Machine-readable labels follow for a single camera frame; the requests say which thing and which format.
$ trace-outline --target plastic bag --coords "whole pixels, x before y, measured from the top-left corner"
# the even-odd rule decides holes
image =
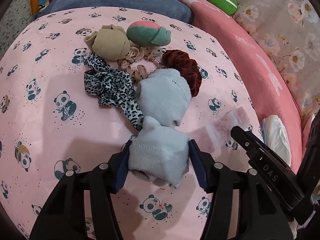
[[[270,115],[262,120],[260,126],[264,143],[290,166],[290,144],[281,119],[277,115]]]

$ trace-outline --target blue pillow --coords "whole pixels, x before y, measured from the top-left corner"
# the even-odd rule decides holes
[[[110,6],[144,10],[192,23],[191,9],[178,0],[54,0],[37,17],[74,8]]]

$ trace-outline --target scrunchie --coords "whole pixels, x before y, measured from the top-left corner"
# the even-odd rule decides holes
[[[168,68],[174,68],[180,72],[190,87],[191,96],[196,97],[202,82],[202,76],[197,62],[190,59],[188,53],[178,49],[167,50],[162,55],[162,63]]]

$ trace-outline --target pink bedsheet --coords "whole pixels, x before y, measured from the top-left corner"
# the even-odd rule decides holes
[[[291,168],[301,163],[301,116],[280,73],[258,44],[230,16],[206,0],[179,0],[192,9],[193,25],[214,36],[243,80],[258,119],[278,115],[286,127],[292,154]]]

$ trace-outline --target pink fabric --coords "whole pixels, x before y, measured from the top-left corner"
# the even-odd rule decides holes
[[[301,117],[284,80],[265,52],[230,16],[206,0],[179,0],[192,9],[193,25],[222,45],[238,70],[261,122],[276,114],[286,127],[292,154],[291,168],[301,163]]]

